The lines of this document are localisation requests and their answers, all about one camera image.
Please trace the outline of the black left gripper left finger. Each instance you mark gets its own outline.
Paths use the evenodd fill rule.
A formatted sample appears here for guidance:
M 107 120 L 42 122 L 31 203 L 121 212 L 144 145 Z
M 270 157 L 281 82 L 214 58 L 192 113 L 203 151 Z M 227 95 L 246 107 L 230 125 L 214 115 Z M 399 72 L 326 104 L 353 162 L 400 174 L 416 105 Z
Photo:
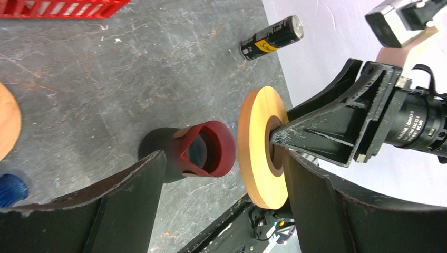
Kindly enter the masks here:
M 166 156 L 134 165 L 45 204 L 1 209 L 1 252 L 147 252 Z

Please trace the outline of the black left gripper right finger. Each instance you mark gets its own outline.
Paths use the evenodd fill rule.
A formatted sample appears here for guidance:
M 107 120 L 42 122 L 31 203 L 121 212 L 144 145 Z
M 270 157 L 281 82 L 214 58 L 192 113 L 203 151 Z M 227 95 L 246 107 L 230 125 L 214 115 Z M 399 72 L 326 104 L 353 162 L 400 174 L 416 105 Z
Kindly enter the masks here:
M 283 168 L 302 252 L 446 252 L 446 208 L 393 198 L 294 151 Z

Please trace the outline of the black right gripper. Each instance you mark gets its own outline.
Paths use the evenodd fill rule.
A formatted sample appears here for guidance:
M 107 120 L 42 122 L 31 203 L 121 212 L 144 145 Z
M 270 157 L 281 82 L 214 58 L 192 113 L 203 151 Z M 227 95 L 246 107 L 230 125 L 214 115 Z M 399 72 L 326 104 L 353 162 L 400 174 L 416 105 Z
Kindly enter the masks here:
M 319 93 L 287 112 L 270 143 L 347 167 L 376 156 L 405 99 L 402 68 L 349 58 Z

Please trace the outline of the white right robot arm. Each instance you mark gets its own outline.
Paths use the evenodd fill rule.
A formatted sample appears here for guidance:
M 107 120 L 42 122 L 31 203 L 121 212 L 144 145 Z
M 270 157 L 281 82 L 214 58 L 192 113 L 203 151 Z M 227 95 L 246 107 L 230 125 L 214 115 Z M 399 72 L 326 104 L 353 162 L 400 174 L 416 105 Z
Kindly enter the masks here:
M 289 110 L 270 142 L 348 167 L 366 163 L 383 144 L 446 163 L 446 95 L 411 88 L 397 66 L 349 59 L 318 94 Z

